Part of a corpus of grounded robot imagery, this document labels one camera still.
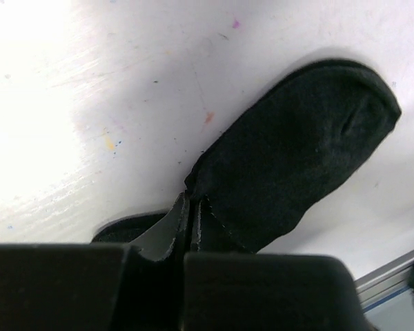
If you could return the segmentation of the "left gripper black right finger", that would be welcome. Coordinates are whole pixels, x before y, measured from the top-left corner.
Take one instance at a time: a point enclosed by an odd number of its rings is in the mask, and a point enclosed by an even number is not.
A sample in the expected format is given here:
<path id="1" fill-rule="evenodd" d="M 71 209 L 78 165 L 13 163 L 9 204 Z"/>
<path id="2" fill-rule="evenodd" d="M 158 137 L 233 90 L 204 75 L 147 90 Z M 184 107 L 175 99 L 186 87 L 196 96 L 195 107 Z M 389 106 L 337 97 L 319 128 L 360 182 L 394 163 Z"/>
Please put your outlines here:
<path id="1" fill-rule="evenodd" d="M 197 203 L 184 257 L 183 330 L 365 330 L 339 259 L 219 252 L 224 237 L 207 202 Z"/>

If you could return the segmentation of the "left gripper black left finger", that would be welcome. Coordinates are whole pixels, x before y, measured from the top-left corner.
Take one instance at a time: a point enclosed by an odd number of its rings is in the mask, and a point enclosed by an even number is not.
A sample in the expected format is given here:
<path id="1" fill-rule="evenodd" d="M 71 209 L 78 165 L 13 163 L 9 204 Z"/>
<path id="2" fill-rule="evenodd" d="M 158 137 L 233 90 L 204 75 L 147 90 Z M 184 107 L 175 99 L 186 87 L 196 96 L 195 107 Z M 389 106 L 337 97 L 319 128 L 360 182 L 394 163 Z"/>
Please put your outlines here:
<path id="1" fill-rule="evenodd" d="M 189 208 L 129 243 L 0 244 L 0 330 L 176 330 Z"/>

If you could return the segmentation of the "black sock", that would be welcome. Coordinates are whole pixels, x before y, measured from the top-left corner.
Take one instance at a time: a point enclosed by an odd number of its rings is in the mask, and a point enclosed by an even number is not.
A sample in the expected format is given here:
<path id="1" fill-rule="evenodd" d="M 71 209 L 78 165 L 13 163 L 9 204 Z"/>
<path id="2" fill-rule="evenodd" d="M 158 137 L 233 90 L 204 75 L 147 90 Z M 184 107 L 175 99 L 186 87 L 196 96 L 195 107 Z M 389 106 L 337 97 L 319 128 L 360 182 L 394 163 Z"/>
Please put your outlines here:
<path id="1" fill-rule="evenodd" d="M 361 63 L 324 59 L 290 73 L 185 178 L 193 248 L 256 253 L 293 231 L 370 158 L 401 113 L 388 84 Z"/>

